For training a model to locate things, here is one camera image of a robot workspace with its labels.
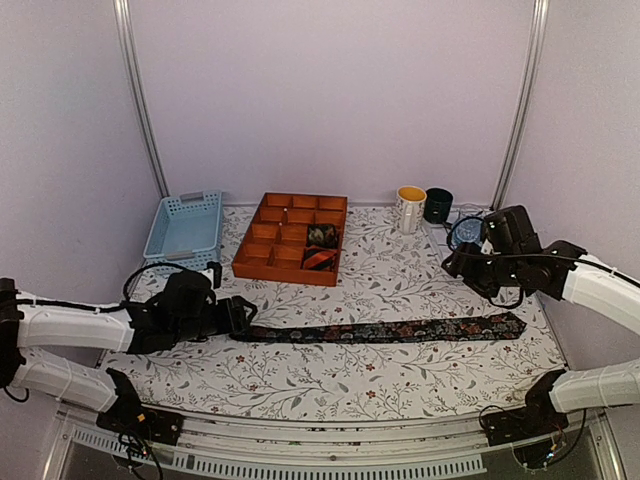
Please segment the dark floral necktie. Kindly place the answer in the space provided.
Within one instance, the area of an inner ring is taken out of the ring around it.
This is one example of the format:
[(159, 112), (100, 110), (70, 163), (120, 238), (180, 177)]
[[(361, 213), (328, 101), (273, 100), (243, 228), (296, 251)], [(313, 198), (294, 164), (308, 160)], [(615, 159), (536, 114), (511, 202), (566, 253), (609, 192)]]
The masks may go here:
[(526, 322), (511, 312), (489, 316), (328, 325), (304, 328), (251, 326), (235, 341), (280, 344), (393, 344), (502, 341), (520, 338)]

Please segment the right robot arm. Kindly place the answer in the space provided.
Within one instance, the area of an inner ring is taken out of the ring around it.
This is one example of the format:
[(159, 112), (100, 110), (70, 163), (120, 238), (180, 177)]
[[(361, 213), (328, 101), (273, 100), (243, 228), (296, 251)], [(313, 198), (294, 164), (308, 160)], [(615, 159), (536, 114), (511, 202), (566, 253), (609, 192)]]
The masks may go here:
[[(458, 234), (468, 221), (480, 229), (471, 239)], [(638, 280), (570, 242), (543, 246), (522, 205), (459, 220), (448, 232), (447, 247), (450, 254), (443, 269), (486, 300), (494, 300), (503, 288), (517, 289), (520, 297), (541, 292), (592, 310), (633, 333), (639, 331)], [(518, 412), (517, 427), (524, 435), (537, 436), (554, 422), (556, 413), (638, 403), (639, 363), (559, 370), (539, 380), (528, 395), (529, 405)]]

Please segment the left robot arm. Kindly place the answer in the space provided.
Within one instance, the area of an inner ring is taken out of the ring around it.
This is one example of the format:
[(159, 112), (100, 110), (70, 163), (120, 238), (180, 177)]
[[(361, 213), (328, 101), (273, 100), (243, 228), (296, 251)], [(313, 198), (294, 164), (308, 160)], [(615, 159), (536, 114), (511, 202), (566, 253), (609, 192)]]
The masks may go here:
[(118, 304), (79, 304), (21, 292), (1, 281), (1, 385), (38, 390), (110, 416), (128, 434), (148, 426), (148, 412), (127, 375), (96, 370), (54, 353), (86, 348), (129, 355), (173, 349), (181, 342), (241, 334), (257, 308), (233, 296), (217, 298), (219, 275), (181, 270), (146, 301), (124, 297)]

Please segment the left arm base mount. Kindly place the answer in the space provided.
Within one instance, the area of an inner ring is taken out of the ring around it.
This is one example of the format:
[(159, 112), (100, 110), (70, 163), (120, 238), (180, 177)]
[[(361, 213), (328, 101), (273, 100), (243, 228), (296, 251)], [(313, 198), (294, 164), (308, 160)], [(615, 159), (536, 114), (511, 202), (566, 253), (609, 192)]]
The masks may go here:
[(145, 441), (176, 446), (182, 432), (184, 416), (145, 407), (129, 378), (108, 368), (106, 373), (115, 384), (115, 403), (97, 416), (96, 425), (115, 433), (130, 431)]

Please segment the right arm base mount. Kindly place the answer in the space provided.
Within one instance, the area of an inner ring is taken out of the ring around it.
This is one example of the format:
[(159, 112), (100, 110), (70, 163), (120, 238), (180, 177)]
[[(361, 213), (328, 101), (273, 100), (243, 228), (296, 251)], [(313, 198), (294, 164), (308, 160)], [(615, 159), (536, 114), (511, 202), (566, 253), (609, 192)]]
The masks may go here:
[(490, 446), (502, 445), (559, 432), (569, 426), (565, 413), (559, 413), (551, 403), (554, 382), (566, 370), (553, 370), (542, 375), (526, 392), (524, 406), (506, 410), (488, 406), (478, 417)]

